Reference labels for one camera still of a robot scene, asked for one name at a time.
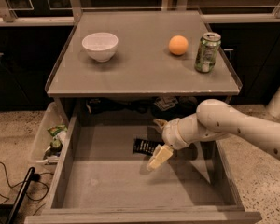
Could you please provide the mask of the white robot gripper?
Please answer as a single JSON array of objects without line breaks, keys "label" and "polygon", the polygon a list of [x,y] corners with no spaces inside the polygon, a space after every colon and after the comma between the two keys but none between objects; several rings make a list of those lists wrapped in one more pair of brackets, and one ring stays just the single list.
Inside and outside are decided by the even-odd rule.
[{"label": "white robot gripper", "polygon": [[153,151],[152,156],[147,162],[147,170],[154,171],[168,161],[174,153],[174,150],[180,150],[189,146],[182,138],[178,123],[180,119],[173,119],[167,121],[165,119],[154,119],[153,123],[156,124],[161,133],[162,140],[166,145],[157,145]]}]

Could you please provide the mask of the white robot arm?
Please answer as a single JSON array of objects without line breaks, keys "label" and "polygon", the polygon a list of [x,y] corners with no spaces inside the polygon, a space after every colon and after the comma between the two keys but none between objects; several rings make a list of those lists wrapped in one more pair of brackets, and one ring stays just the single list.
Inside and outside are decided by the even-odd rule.
[{"label": "white robot arm", "polygon": [[162,129],[164,144],[155,148],[147,164],[149,171],[169,160],[175,150],[227,134],[237,135],[280,160],[280,123],[248,116],[217,99],[202,101],[194,114],[182,119],[155,119],[154,122]]}]

